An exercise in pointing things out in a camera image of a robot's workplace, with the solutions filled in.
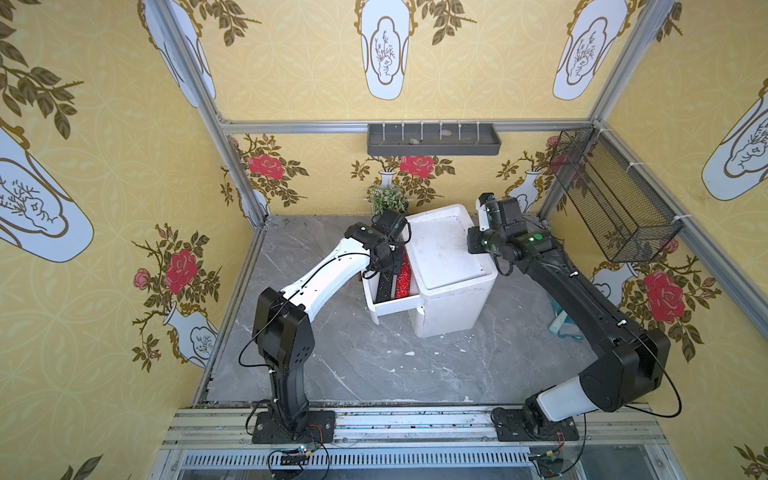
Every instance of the mounting plate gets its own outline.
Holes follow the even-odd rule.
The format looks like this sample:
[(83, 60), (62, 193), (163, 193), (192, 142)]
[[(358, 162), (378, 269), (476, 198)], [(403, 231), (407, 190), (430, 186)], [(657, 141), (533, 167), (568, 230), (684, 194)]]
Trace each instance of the mounting plate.
[(306, 430), (298, 439), (291, 438), (282, 425), (278, 424), (269, 412), (261, 412), (256, 417), (256, 427), (253, 430), (254, 444), (280, 444), (311, 442), (312, 435), (315, 440), (320, 440), (319, 432), (310, 425), (317, 425), (323, 431), (323, 443), (331, 443), (333, 432), (336, 430), (336, 413), (332, 410), (310, 410), (307, 415)]
[[(557, 429), (552, 435), (539, 437), (529, 435), (525, 431), (525, 417), (520, 409), (493, 409), (491, 421), (500, 442), (558, 442)], [(578, 430), (572, 417), (560, 421), (559, 429), (565, 435), (566, 442), (579, 440)]]

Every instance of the black cable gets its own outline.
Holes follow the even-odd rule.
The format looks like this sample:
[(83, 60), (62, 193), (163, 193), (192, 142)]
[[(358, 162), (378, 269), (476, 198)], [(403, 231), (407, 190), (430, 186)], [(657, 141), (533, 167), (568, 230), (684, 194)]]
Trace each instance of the black cable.
[(659, 359), (650, 350), (648, 345), (646, 345), (645, 342), (643, 342), (643, 340), (640, 339), (639, 336), (635, 335), (634, 332), (632, 330), (628, 329), (626, 326), (624, 326), (624, 325), (621, 325), (621, 326), (623, 326), (625, 330), (627, 330), (629, 333), (631, 333), (632, 336), (635, 339), (637, 339), (638, 342), (642, 343), (643, 346), (645, 347), (645, 349), (648, 351), (648, 353), (650, 353), (650, 356), (652, 356), (654, 358), (654, 360), (656, 360), (656, 364), (659, 365), (659, 367), (661, 368), (661, 371), (664, 373), (664, 376), (666, 376), (667, 380), (669, 380), (670, 385), (672, 385), (672, 390), (674, 390), (674, 394), (677, 397), (677, 411), (675, 413), (673, 413), (672, 415), (664, 415), (662, 413), (648, 412), (647, 410), (639, 409), (638, 407), (633, 407), (632, 405), (625, 405), (625, 406), (627, 408), (629, 408), (629, 409), (637, 410), (638, 412), (647, 413), (648, 415), (653, 415), (654, 417), (663, 417), (665, 419), (673, 419), (673, 418), (675, 418), (676, 416), (678, 416), (683, 411), (683, 400), (680, 398), (680, 392), (677, 391), (677, 387), (675, 386), (674, 382), (670, 378), (669, 373), (667, 373), (667, 370), (664, 369), (663, 365), (661, 365), (661, 362), (659, 362)]

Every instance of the white foam box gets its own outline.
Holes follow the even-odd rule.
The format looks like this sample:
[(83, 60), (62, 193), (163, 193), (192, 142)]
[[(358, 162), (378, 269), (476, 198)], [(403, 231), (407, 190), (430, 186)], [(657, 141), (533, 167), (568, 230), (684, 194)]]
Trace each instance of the white foam box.
[(456, 204), (411, 215), (408, 222), (411, 295), (373, 303), (379, 276), (363, 280), (371, 319), (378, 325), (379, 316), (408, 310), (420, 337), (471, 329), (497, 272), (490, 255), (467, 252), (467, 229), (474, 226), (469, 213)]

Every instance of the wallpaper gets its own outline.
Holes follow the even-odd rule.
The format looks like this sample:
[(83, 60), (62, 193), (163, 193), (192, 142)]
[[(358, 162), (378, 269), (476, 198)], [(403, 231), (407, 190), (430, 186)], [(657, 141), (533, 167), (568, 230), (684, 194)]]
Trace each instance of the wallpaper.
[[(559, 133), (502, 132), (494, 157), (370, 157), (364, 134), (252, 134), (232, 142), (257, 201), (272, 214), (370, 214), (367, 191), (383, 180), (406, 192), (411, 214), (452, 204), (474, 213), (484, 192), (514, 191), (534, 208), (554, 179), (548, 152)], [(237, 203), (231, 184), (224, 172), (222, 204)]]
[(240, 121), (584, 118), (643, 4), (177, 1)]
[(253, 230), (136, 2), (0, 17), (3, 477), (146, 478)]
[[(614, 305), (670, 337), (667, 371), (683, 412), (659, 423), (685, 475), (721, 480), (742, 478), (746, 468), (761, 472), (768, 421), (759, 412), (766, 411), (768, 342), (717, 279), (679, 239), (653, 262), (617, 265), (605, 262), (575, 210), (555, 213), (551, 225), (579, 270), (592, 275)], [(655, 412), (677, 410), (666, 380), (644, 399)]]
[(686, 2), (608, 122), (768, 293), (768, 4)]

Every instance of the red rose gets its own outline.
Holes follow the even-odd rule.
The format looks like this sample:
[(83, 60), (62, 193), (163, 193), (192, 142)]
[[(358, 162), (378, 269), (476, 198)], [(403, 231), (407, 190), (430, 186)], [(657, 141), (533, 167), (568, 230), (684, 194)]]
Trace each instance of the red rose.
[(680, 246), (680, 244), (673, 238), (666, 245), (664, 245), (664, 249), (667, 251), (667, 253), (673, 253), (675, 250), (677, 250), (678, 246)]
[(165, 284), (174, 295), (192, 283), (192, 279), (197, 275), (196, 262), (197, 259), (190, 254), (189, 250), (174, 253), (170, 258), (168, 271), (165, 275)]
[(565, 155), (558, 155), (556, 158), (553, 158), (551, 162), (549, 162), (549, 171), (553, 174), (559, 174), (560, 168), (565, 163)]
[(149, 272), (147, 272), (143, 268), (140, 268), (139, 271), (136, 272), (136, 276), (134, 277), (134, 286), (137, 287), (139, 290), (146, 290), (148, 283), (149, 283)]
[(248, 167), (250, 168), (250, 171), (255, 174), (274, 178), (275, 180), (282, 180), (283, 174), (285, 174), (283, 164), (269, 155), (259, 155), (258, 157), (249, 158)]
[(427, 178), (435, 167), (432, 157), (403, 157), (400, 171), (407, 172), (417, 177)]
[(662, 270), (656, 270), (646, 276), (645, 288), (648, 291), (648, 306), (654, 318), (660, 322), (674, 323), (683, 315), (683, 289), (674, 279)]

